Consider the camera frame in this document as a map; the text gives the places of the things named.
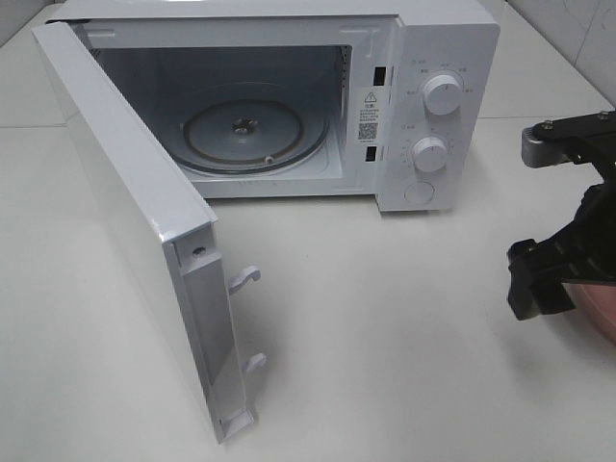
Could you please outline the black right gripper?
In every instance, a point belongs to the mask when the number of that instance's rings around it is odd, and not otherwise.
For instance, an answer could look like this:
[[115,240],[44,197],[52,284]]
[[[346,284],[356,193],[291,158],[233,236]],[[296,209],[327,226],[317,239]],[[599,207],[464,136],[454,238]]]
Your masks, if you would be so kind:
[[507,302],[518,321],[574,310],[562,283],[615,282],[615,162],[593,166],[603,181],[586,190],[571,222],[552,238],[507,250]]

